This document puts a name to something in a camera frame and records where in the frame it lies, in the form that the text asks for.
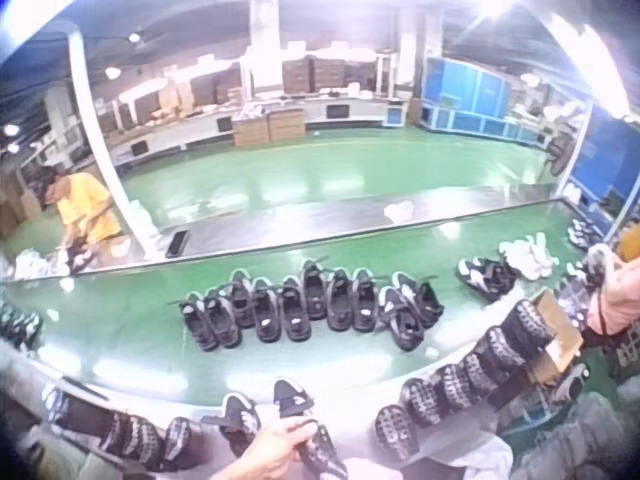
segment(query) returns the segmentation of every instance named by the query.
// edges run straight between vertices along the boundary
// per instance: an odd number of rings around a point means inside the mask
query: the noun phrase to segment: person in pink shirt
[[[603,337],[618,337],[640,319],[640,258],[625,263],[604,244],[589,250],[588,261],[605,270],[602,289],[591,297],[587,315],[585,345],[603,343]]]

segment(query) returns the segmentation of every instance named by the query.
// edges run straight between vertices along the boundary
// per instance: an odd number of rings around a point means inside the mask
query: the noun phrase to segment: open cardboard box
[[[556,338],[547,346],[546,351],[530,367],[532,382],[545,383],[564,372],[573,361],[582,346],[582,335],[558,304],[549,289],[543,290],[533,304],[542,318],[556,331]]]

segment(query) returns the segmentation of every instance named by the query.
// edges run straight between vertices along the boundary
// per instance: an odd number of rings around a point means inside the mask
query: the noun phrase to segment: ceiling
[[[397,4],[391,0],[316,0],[313,3],[280,0],[282,41],[286,44],[286,40],[304,39],[311,47],[320,47],[328,46],[331,40],[343,39],[355,46],[393,48],[396,42],[394,5]],[[636,38],[633,20],[640,17],[624,18],[620,9],[639,11],[632,0],[592,0],[591,10],[586,14],[598,31],[603,32],[632,99],[640,104],[640,77],[632,61],[638,60],[640,65],[640,47],[633,46],[638,42],[628,45],[625,41]],[[477,12],[469,8],[468,0],[446,3],[447,55],[508,68],[514,74],[536,68],[561,83],[578,89],[583,87],[562,49],[523,7],[513,7],[495,21],[487,19],[478,24],[477,17]],[[136,69],[138,65],[186,49],[249,37],[248,0],[76,0],[58,18],[72,20],[85,35],[93,83],[105,81],[107,66],[115,65],[123,71]],[[131,44],[126,37],[139,27],[143,28],[144,42]],[[2,65],[0,125],[19,123],[29,132],[46,124],[42,106],[44,92],[52,82],[66,78],[69,78],[66,40],[50,25]]]

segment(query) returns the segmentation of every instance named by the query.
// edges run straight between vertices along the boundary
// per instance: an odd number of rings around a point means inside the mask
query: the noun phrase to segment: person's hand
[[[217,474],[215,480],[261,480],[284,478],[296,460],[295,448],[311,439],[318,425],[308,417],[276,420],[258,433],[236,462]]]

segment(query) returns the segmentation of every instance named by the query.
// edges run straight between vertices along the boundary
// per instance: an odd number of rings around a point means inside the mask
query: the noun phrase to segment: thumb
[[[287,439],[291,442],[292,446],[306,442],[311,439],[318,431],[318,424],[314,420],[309,421],[291,432],[288,433]]]

